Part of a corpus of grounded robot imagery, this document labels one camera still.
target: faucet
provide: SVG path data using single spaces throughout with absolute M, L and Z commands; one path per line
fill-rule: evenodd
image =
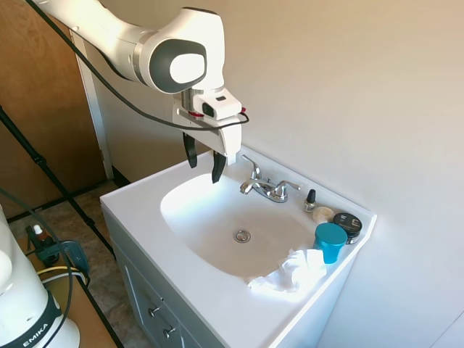
M 242 194 L 249 194 L 249 192 L 254 189 L 258 194 L 273 202 L 284 203 L 287 202 L 289 198 L 287 194 L 287 185 L 296 190 L 301 189 L 299 185 L 287 180 L 282 180 L 280 183 L 274 184 L 269 178 L 262 177 L 261 169 L 256 162 L 252 161 L 244 154 L 241 157 L 253 164 L 251 178 L 240 185 L 240 192 Z

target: vanity cabinet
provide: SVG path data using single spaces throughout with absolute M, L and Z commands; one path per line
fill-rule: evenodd
M 156 348 L 200 348 L 164 299 L 150 286 L 112 241 L 130 304 L 140 326 Z
M 104 211 L 117 263 L 138 324 L 156 348 L 221 348 L 211 331 Z
M 240 154 L 274 178 L 316 189 L 320 204 L 357 216 L 360 238 L 301 299 L 276 298 L 247 287 L 249 274 L 260 273 L 248 268 L 274 268 L 274 256 L 293 244 L 312 245 L 315 222 L 302 209 L 301 192 L 285 204 L 242 195 L 250 166 L 239 155 L 214 185 L 209 152 L 194 169 L 183 162 L 101 197 L 133 311 L 156 348 L 316 348 L 370 237 L 372 212 L 251 149 L 243 146 Z M 234 238 L 243 229 L 253 235 L 249 243 Z

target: white cloth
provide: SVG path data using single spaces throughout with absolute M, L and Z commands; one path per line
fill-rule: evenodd
M 262 294 L 302 295 L 311 290 L 326 273 L 321 250 L 290 250 L 290 255 L 279 269 L 265 277 L 253 279 L 248 286 Z

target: jar lid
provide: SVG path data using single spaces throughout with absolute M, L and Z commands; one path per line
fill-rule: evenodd
M 344 229 L 334 223 L 321 223 L 315 236 L 321 243 L 329 245 L 343 245 L 348 239 Z
M 350 238 L 358 237 L 360 235 L 361 228 L 363 228 L 363 224 L 360 219 L 348 212 L 340 212 L 335 215 L 333 217 L 333 223 L 342 227 Z

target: blue cup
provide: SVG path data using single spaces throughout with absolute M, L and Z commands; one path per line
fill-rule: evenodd
M 339 258 L 340 250 L 347 242 L 345 230 L 334 223 L 321 223 L 315 232 L 313 249 L 322 250 L 324 263 L 335 263 Z

